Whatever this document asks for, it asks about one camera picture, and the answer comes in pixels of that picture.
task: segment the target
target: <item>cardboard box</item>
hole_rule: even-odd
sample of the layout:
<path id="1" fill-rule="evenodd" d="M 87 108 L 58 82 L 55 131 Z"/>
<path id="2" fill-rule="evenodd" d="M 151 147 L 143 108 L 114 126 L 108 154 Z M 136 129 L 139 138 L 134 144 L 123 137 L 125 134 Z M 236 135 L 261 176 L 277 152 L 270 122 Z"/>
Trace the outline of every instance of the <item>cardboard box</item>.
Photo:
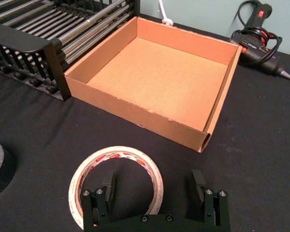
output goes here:
<path id="1" fill-rule="evenodd" d="M 72 96 L 202 152 L 241 47 L 133 18 L 65 72 Z"/>

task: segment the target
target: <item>black metal rack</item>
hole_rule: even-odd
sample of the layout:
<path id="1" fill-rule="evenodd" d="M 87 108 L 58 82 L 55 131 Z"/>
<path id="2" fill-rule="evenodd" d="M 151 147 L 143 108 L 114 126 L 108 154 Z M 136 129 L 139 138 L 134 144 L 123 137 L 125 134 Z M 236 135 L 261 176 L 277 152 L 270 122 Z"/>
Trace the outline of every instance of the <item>black metal rack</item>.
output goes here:
<path id="1" fill-rule="evenodd" d="M 60 100 L 70 96 L 64 72 L 138 15 L 140 5 L 139 0 L 11 1 L 0 1 L 0 72 Z M 16 11 L 17 7 L 23 7 L 22 11 Z M 43 27 L 36 22 L 43 22 Z"/>

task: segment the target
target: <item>glue gun nozzle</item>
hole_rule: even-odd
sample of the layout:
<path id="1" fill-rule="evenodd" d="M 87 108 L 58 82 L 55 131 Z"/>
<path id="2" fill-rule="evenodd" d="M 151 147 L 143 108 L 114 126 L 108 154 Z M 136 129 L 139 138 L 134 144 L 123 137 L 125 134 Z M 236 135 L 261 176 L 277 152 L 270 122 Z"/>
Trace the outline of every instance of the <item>glue gun nozzle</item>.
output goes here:
<path id="1" fill-rule="evenodd" d="M 282 71 L 282 72 L 280 73 L 280 76 L 285 77 L 285 78 L 287 78 L 287 79 L 290 80 L 290 74 L 287 73 L 286 71 Z"/>

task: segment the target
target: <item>black rack frame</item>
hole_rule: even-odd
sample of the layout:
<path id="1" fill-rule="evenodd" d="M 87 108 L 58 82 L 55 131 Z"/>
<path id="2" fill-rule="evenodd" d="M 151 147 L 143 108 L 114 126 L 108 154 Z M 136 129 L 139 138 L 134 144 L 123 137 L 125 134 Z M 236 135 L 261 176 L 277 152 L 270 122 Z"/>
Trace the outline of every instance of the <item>black rack frame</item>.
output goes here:
<path id="1" fill-rule="evenodd" d="M 98 2 L 53 0 L 53 2 L 55 8 L 72 10 L 88 16 L 106 6 L 102 0 Z M 140 0 L 135 0 L 137 6 L 134 8 L 135 15 L 139 14 L 139 2 Z M 64 77 L 64 71 L 69 65 L 62 57 L 61 42 L 58 39 L 49 41 L 0 24 L 0 72 L 65 101 L 71 93 Z"/>

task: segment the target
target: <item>black fabric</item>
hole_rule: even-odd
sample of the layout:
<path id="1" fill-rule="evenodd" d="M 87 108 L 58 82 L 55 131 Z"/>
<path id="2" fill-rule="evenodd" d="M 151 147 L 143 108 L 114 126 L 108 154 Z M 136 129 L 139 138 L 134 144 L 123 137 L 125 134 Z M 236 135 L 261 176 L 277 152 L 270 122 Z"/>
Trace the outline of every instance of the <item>black fabric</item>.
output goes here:
<path id="1" fill-rule="evenodd" d="M 290 73 L 290 56 L 281 55 Z M 226 190 L 232 231 L 290 232 L 290 81 L 238 67 L 208 148 L 198 154 L 78 99 L 61 102 L 0 75 L 0 143 L 17 159 L 0 194 L 0 232 L 80 232 L 68 187 L 91 153 L 126 145 L 147 153 L 164 180 L 161 213 L 185 217 L 193 208 L 192 169 Z M 145 170 L 129 160 L 94 169 L 95 189 L 116 173 L 113 219 L 144 213 L 153 190 Z"/>

